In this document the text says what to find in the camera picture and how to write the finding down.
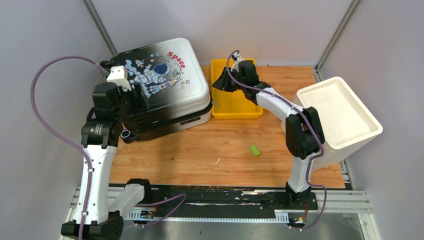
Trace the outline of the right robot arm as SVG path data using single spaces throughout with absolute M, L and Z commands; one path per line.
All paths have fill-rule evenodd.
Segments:
M 247 100 L 281 120 L 285 144 L 292 155 L 285 201 L 292 209 L 301 207 L 311 194 L 312 164 L 324 153 L 325 135 L 317 109 L 301 107 L 261 81 L 251 60 L 238 60 L 232 67 L 225 66 L 212 86 L 230 93 L 242 91 Z

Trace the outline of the black white space suitcase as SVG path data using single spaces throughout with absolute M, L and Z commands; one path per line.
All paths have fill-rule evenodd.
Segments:
M 121 139 L 147 141 L 206 123 L 212 97 L 191 43 L 182 37 L 134 48 L 100 66 L 127 69 L 132 92 L 145 96 L 147 109 L 127 116 Z

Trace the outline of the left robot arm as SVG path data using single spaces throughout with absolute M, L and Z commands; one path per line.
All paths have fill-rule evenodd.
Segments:
M 94 87 L 92 99 L 94 106 L 81 129 L 84 160 L 80 195 L 72 220 L 62 224 L 60 233 L 74 240 L 118 240 L 124 218 L 137 204 L 149 206 L 153 193 L 149 180 L 132 178 L 108 204 L 112 163 L 134 95 L 106 82 Z

